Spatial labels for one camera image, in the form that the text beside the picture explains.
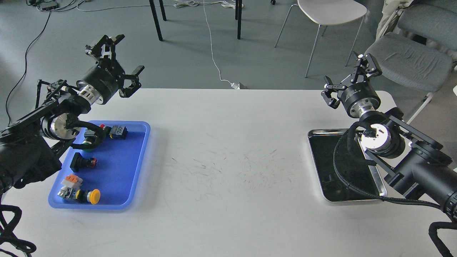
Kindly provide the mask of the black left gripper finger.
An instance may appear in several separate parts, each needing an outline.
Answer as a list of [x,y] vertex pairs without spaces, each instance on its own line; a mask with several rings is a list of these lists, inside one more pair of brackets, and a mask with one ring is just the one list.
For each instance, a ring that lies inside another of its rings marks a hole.
[[116,60],[116,45],[124,39],[124,34],[117,36],[104,35],[98,42],[93,46],[85,46],[85,54],[93,57],[96,60],[96,66],[100,64],[102,60],[109,60],[109,65],[120,65]]
[[143,65],[139,65],[134,71],[133,74],[122,74],[119,75],[120,80],[124,82],[124,80],[130,80],[131,84],[127,87],[122,85],[119,87],[119,96],[121,98],[129,98],[131,97],[139,88],[141,88],[142,84],[139,82],[139,74],[144,70]]

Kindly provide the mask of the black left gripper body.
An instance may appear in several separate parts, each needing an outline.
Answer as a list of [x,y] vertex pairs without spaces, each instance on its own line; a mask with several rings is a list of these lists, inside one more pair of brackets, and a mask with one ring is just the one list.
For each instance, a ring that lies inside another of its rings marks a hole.
[[124,74],[118,61],[101,59],[77,81],[79,94],[91,105],[104,105],[124,86]]

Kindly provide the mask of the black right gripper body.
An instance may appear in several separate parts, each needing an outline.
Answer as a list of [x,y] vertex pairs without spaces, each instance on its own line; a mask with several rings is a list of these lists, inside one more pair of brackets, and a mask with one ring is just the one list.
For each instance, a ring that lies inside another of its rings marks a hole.
[[366,112],[379,109],[381,100],[369,82],[359,82],[341,93],[341,103],[348,116],[360,118]]

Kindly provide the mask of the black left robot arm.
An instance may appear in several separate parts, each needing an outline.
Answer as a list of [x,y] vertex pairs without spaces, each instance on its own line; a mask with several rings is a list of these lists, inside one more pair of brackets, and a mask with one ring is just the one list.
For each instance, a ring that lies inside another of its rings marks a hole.
[[32,112],[1,131],[1,195],[12,187],[42,182],[61,170],[59,158],[68,148],[92,150],[105,138],[127,136],[123,126],[96,125],[78,118],[93,104],[106,104],[117,92],[128,98],[141,87],[139,74],[144,66],[127,74],[116,60],[116,45],[124,37],[104,35],[95,45],[87,45],[85,53],[96,63],[75,86],[66,80],[38,81],[38,91],[47,86],[44,102],[36,102]]

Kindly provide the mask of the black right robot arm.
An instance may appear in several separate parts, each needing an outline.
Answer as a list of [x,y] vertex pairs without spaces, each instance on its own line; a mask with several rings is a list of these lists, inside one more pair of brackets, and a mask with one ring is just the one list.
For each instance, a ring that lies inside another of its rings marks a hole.
[[382,70],[371,54],[360,54],[356,66],[340,83],[324,77],[321,92],[326,104],[336,109],[340,104],[349,117],[355,118],[344,132],[349,154],[359,147],[368,159],[356,158],[366,166],[379,165],[387,171],[384,181],[403,195],[403,198],[372,194],[348,181],[336,161],[341,141],[336,144],[332,162],[338,179],[349,190],[370,200],[382,200],[400,205],[418,205],[437,208],[449,222],[433,222],[428,234],[443,257],[451,257],[449,248],[438,236],[439,229],[456,229],[456,172],[449,168],[452,158],[441,151],[443,146],[403,121],[403,112],[394,107],[379,112],[381,99],[370,85],[370,79],[382,75]]

